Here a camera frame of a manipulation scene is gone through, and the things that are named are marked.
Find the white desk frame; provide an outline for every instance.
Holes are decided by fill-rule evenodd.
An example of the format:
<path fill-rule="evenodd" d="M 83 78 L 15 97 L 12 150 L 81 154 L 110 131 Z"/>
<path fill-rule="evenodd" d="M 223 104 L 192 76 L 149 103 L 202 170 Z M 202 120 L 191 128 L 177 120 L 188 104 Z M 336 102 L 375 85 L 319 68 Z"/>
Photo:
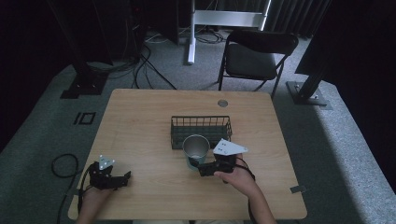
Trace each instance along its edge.
<path fill-rule="evenodd" d="M 263 13 L 260 12 L 237 12 L 237 11 L 213 11 L 195 10 L 195 0 L 191 0 L 191 37 L 189 48 L 189 64 L 194 64 L 195 60 L 195 25 L 223 25 L 257 27 L 264 29 L 271 0 L 266 2 Z"/>

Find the black wire basket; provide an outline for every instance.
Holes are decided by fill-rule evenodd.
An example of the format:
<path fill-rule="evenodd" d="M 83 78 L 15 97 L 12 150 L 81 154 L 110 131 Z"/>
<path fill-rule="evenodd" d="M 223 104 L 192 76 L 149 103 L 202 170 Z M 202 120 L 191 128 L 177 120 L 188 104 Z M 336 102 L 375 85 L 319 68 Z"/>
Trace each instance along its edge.
<path fill-rule="evenodd" d="M 173 116 L 171 120 L 172 149 L 182 149 L 183 141 L 192 134 L 205 137 L 210 148 L 221 138 L 231 141 L 233 131 L 229 116 Z"/>

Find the cup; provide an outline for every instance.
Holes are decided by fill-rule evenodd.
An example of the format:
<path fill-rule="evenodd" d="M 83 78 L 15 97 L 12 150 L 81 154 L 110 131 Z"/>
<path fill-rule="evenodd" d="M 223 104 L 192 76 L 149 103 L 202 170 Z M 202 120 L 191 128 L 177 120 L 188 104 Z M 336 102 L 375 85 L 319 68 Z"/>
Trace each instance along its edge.
<path fill-rule="evenodd" d="M 183 151 L 184 155 L 186 155 L 187 166 L 193 171 L 198 171 L 198 168 L 191 165 L 190 159 L 198 161 L 199 164 L 204 163 L 209 149 L 209 141 L 199 134 L 193 134 L 184 139 Z"/>

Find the person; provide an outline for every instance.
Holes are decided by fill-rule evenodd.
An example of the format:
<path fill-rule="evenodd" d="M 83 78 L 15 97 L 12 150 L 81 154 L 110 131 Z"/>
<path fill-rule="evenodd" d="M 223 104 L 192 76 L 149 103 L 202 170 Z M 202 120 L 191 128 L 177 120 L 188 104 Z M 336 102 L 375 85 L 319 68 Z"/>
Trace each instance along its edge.
<path fill-rule="evenodd" d="M 242 154 L 236 156 L 236 164 L 247 167 L 243 161 Z M 259 224 L 276 223 L 268 202 L 260 187 L 256 184 L 251 173 L 239 167 L 235 167 L 232 173 L 217 171 L 214 176 L 231 184 L 239 192 L 246 195 L 249 202 L 249 209 L 252 218 Z M 90 188 L 83 195 L 83 203 L 78 215 L 77 224 L 91 224 L 100 212 L 106 199 L 111 195 L 113 189 Z"/>

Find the tabletop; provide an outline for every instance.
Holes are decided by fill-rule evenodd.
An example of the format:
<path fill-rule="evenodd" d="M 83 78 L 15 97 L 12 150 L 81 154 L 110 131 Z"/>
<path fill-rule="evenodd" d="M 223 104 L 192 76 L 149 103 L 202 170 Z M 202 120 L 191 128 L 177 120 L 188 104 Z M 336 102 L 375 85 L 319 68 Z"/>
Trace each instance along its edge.
<path fill-rule="evenodd" d="M 298 182 L 268 93 L 118 89 L 84 170 L 104 155 L 116 161 L 113 176 L 132 171 L 132 177 L 109 198 L 99 219 L 249 219 L 246 196 L 214 176 L 200 177 L 187 167 L 183 151 L 172 149 L 173 116 L 229 116 L 231 140 L 247 147 L 244 160 L 275 218 L 306 216 L 302 194 L 290 191 Z M 213 160 L 209 151 L 206 162 Z M 73 219 L 77 201 L 75 196 L 68 212 Z"/>

